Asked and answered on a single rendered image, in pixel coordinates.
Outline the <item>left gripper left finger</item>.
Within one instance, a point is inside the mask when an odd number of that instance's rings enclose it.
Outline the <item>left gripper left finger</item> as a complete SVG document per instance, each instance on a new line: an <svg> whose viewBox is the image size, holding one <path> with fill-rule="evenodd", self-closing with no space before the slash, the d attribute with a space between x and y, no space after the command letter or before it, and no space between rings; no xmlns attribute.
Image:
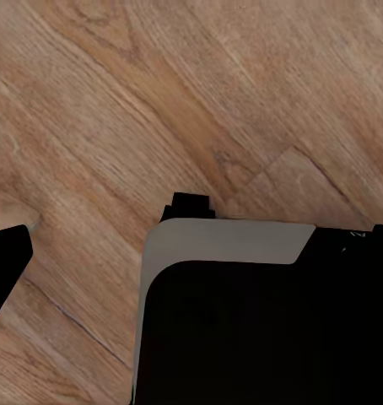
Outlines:
<svg viewBox="0 0 383 405"><path fill-rule="evenodd" d="M33 256L25 224L0 230L0 309Z"/></svg>

